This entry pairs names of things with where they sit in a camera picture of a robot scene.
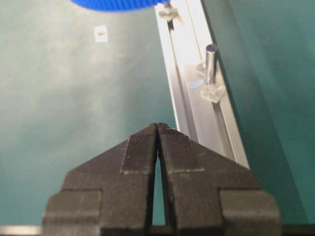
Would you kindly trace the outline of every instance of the gripper jaw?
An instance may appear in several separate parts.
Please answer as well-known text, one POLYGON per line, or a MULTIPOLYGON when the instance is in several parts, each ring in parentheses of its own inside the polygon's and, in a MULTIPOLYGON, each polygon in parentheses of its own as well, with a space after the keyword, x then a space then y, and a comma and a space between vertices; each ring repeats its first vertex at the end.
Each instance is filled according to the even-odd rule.
POLYGON ((250 170, 163 123, 69 171, 48 201, 43 235, 148 234, 157 155, 175 235, 281 235, 277 204, 250 170))

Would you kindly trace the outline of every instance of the green table surface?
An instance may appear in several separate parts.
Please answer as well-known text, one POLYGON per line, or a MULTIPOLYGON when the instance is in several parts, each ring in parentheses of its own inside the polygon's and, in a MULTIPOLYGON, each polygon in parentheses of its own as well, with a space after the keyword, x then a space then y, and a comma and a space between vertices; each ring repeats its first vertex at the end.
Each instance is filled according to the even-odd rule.
POLYGON ((315 223, 315 1, 203 0, 251 169, 285 224, 315 223))
MULTIPOLYGON (((175 127, 154 9, 1 3, 0 225, 39 225, 68 170, 151 122, 175 127), (95 43, 100 25, 107 43, 95 43)), ((156 185, 154 223, 163 224, 156 185)))
MULTIPOLYGON (((315 223, 315 2, 204 5, 252 170, 283 223, 315 223)), ((11 0, 0 31, 0 225, 40 224, 68 170, 151 122, 175 127, 153 9, 11 0), (99 25, 107 43, 95 43, 99 25)), ((163 224, 159 164, 157 179, 163 224)))

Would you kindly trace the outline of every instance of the metal cylinder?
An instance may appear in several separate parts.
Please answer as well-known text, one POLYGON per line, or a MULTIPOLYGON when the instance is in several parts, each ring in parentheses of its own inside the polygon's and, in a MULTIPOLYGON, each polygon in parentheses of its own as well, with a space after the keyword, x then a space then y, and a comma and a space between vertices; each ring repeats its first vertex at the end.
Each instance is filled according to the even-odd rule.
POLYGON ((218 47, 216 44, 210 44, 206 48, 206 77, 205 83, 214 84, 216 82, 216 72, 218 63, 218 47))

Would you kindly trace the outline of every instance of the small label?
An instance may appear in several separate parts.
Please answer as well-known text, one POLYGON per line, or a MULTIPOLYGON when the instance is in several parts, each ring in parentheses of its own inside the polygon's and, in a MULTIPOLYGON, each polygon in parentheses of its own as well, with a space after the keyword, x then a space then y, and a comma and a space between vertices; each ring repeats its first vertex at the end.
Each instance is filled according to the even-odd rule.
POLYGON ((203 80, 197 80, 197 81, 192 81, 189 82, 189 88, 190 89, 195 89, 199 87, 200 85, 203 85, 205 82, 203 80))
POLYGON ((108 33, 106 26, 96 26, 94 27, 95 43, 107 43, 108 33))

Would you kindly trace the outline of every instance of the blue lid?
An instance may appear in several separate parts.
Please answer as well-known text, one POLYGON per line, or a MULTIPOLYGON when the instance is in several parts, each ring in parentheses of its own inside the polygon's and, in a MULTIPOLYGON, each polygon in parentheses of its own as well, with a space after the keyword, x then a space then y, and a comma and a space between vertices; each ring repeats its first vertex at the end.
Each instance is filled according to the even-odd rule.
POLYGON ((170 0, 71 0, 79 6, 97 11, 130 11, 170 0))

